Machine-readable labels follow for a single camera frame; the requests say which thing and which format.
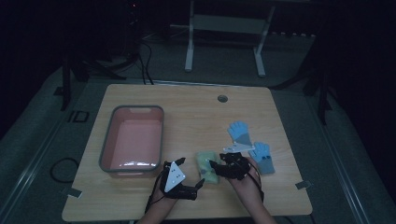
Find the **cable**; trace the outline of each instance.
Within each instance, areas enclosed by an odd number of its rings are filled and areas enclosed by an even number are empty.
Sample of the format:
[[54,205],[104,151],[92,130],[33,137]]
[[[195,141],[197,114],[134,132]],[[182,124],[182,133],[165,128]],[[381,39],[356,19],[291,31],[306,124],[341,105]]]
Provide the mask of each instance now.
[[55,163],[53,163],[53,165],[50,167],[49,175],[50,175],[50,177],[51,177],[53,180],[55,180],[55,181],[58,182],[58,183],[63,183],[63,184],[73,183],[74,179],[71,179],[71,180],[62,180],[62,179],[59,179],[58,177],[56,177],[55,174],[53,173],[53,170],[55,169],[55,167],[56,167],[57,165],[59,165],[61,162],[63,162],[63,161],[72,161],[72,162],[77,166],[77,168],[79,167],[79,163],[78,163],[78,161],[76,161],[75,159],[69,158],[69,157],[63,158],[63,159],[60,159],[60,160],[56,161]]
[[158,199],[155,202],[152,202],[152,196],[154,195],[155,189],[157,188],[158,181],[160,180],[161,176],[163,176],[163,170],[160,172],[160,174],[157,176],[155,179],[154,187],[152,188],[152,192],[150,196],[148,197],[148,203],[146,204],[146,209],[145,209],[145,214],[149,210],[152,204],[159,202],[161,199],[163,199],[165,196],[163,195],[160,199]]
[[144,46],[146,46],[146,47],[148,48],[148,60],[147,60],[147,62],[146,62],[146,66],[144,66],[144,69],[145,69],[145,71],[146,71],[146,75],[147,75],[147,77],[148,77],[148,79],[149,79],[151,85],[154,85],[154,83],[152,82],[152,79],[151,79],[151,77],[150,77],[150,75],[149,75],[149,61],[151,60],[152,49],[151,49],[151,47],[150,47],[148,44],[146,44],[145,42],[142,42],[141,44],[144,45]]
[[259,170],[257,170],[257,168],[250,161],[247,161],[250,164],[250,166],[256,170],[258,177],[259,177],[260,184],[247,170],[245,170],[245,168],[241,164],[239,164],[239,162],[237,162],[233,159],[231,159],[231,161],[233,163],[235,163],[237,166],[239,166],[239,168],[241,168],[241,170],[244,171],[248,175],[248,177],[250,177],[250,179],[253,181],[253,183],[256,185],[257,189],[259,190],[259,193],[262,196],[262,201],[264,201],[264,193],[262,192],[262,179],[260,178]]

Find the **plastic tub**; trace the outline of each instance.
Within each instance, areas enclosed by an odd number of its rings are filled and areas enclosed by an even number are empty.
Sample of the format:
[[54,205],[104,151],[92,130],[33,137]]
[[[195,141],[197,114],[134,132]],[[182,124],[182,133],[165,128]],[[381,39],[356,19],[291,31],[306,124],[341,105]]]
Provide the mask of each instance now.
[[160,106],[120,105],[113,110],[99,165],[114,177],[156,175],[162,144]]

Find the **wooden table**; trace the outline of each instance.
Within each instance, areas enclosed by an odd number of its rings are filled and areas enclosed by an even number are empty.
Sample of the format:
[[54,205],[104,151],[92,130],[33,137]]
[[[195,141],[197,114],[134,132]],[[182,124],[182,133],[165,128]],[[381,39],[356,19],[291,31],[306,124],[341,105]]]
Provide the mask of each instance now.
[[[218,101],[226,95],[228,102]],[[288,138],[266,88],[170,85],[110,85],[99,109],[82,157],[73,189],[81,197],[69,197],[64,207],[65,221],[133,220],[143,216],[155,177],[112,178],[99,167],[112,110],[118,105],[160,105],[165,113],[163,161],[185,157],[180,169],[187,178],[184,185],[199,180],[195,154],[218,153],[232,143],[229,125],[242,120],[248,125],[252,142],[269,144],[276,173],[262,176],[264,204],[273,216],[309,215],[311,202],[305,189],[295,184],[302,180]],[[179,200],[169,219],[247,217],[231,185],[221,178],[219,184],[204,184],[196,201]]]

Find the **hand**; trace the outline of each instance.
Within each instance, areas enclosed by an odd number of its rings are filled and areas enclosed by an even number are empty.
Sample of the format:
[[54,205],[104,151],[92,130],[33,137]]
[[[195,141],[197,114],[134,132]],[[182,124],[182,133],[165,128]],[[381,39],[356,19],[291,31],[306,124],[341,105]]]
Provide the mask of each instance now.
[[[247,160],[254,167],[257,167],[257,163],[253,159],[247,158]],[[249,173],[251,174],[251,176],[253,176],[253,178],[255,178],[257,183],[259,183],[259,185],[261,186],[262,183],[260,181],[260,174],[257,173],[256,169],[251,167]],[[256,184],[249,176],[246,176],[241,180],[228,179],[228,181],[233,186],[233,189],[238,195],[239,200],[246,207],[247,210],[249,207],[258,206],[262,204],[262,198],[259,189],[257,188]]]
[[[247,160],[254,167],[257,167],[257,163],[253,159],[247,158]],[[261,186],[262,183],[260,181],[260,174],[257,173],[256,169],[251,167],[249,173]],[[249,176],[245,176],[245,178],[241,180],[228,179],[228,181],[233,186],[233,189],[238,195],[239,200],[245,206],[247,211],[250,213],[255,223],[276,224],[276,221],[262,203],[260,191],[258,190],[256,184]]]
[[177,199],[165,198],[163,192],[160,190],[161,178],[154,193],[152,194],[151,206],[147,213],[137,222],[139,224],[157,224],[161,223],[172,211],[172,208],[177,202]]

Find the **light blue cloth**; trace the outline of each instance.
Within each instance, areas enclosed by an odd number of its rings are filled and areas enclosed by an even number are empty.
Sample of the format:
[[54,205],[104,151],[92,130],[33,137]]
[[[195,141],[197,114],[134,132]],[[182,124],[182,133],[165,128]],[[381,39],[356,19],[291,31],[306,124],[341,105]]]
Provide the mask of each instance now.
[[227,131],[234,142],[252,146],[248,135],[248,125],[245,122],[238,120],[230,124],[230,128]]
[[273,174],[275,172],[275,168],[270,154],[270,146],[262,142],[255,142],[254,147],[255,149],[250,150],[248,154],[259,165],[260,174]]

